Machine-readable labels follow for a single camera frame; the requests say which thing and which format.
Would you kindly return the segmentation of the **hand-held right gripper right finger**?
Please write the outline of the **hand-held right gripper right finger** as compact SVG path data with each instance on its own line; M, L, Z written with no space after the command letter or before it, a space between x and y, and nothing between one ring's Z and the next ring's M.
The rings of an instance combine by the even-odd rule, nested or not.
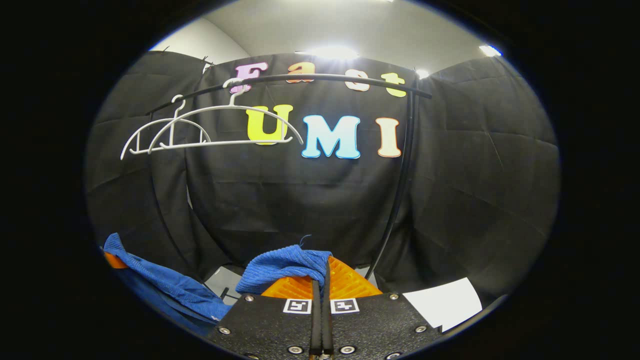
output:
M430 325L398 292L381 292L335 257L327 260L322 355L330 360L391 360L436 342Z

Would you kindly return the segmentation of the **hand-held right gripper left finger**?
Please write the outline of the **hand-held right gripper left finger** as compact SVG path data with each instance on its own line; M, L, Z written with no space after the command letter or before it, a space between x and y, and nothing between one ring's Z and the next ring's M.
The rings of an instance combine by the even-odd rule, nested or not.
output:
M240 292L207 339L245 360L320 359L321 291L310 285L310 298Z

